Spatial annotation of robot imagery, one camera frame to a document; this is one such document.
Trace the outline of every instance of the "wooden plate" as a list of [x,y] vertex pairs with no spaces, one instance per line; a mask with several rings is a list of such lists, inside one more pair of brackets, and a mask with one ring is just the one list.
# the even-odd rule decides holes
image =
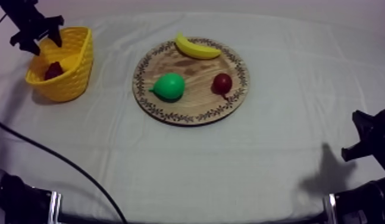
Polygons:
[[[182,126],[204,125],[237,109],[248,93],[249,73],[242,59],[224,44],[206,38],[188,40],[220,49],[221,55],[212,60],[197,60],[179,52],[174,41],[161,43],[135,69],[133,93],[142,109],[159,121]],[[159,77],[171,72],[185,80],[185,92],[174,103],[161,101],[148,91]],[[226,94],[228,101],[211,91],[213,79],[219,73],[227,73],[233,80],[233,87]]]

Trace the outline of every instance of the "table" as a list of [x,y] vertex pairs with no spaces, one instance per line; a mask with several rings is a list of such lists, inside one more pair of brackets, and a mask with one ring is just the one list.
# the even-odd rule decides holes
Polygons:
[[[30,55],[10,48],[0,64],[0,119],[82,166],[129,220],[302,216],[320,211],[324,194],[385,176],[372,157],[350,163],[340,158],[341,147],[358,141],[352,112],[385,108],[385,36],[238,13],[136,13],[66,26],[93,32],[87,91],[65,104],[43,99],[23,79]],[[246,62],[251,88],[230,117],[174,127],[136,104],[137,62],[178,31],[223,42]],[[33,186],[62,192],[64,211],[117,218],[76,171],[1,131],[0,167]]]

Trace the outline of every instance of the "yellow banana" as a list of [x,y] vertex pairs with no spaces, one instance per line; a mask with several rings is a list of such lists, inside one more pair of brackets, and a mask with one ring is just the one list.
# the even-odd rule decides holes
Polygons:
[[189,42],[182,33],[178,33],[175,39],[176,45],[184,54],[197,59],[208,60],[221,54],[221,51],[209,46],[197,45]]

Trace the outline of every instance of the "yellow basket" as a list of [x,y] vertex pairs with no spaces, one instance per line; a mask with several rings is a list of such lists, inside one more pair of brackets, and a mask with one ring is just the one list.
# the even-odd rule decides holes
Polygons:
[[[39,93],[56,102],[79,97],[87,88],[93,61],[91,30],[87,27],[69,27],[60,30],[62,47],[49,38],[39,44],[39,56],[34,56],[26,75],[26,82]],[[45,80],[51,63],[59,62],[64,73]]]

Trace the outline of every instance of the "plastic fruit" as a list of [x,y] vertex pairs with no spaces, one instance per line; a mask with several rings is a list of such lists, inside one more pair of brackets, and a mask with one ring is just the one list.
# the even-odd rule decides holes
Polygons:
[[48,71],[46,71],[45,80],[53,79],[57,76],[60,76],[61,74],[63,74],[62,67],[60,66],[59,62],[54,62],[49,66]]
[[221,95],[225,100],[228,100],[226,94],[230,92],[233,86],[233,80],[227,74],[220,73],[214,77],[212,91],[215,94]]
[[211,48],[209,46],[197,45],[195,43],[190,42],[187,38],[183,36],[182,33],[178,33],[175,42],[182,53],[192,58],[208,60],[215,58],[221,54],[221,51],[219,49]]
[[180,98],[185,89],[184,79],[177,73],[167,73],[160,77],[149,91],[160,98],[173,100]]

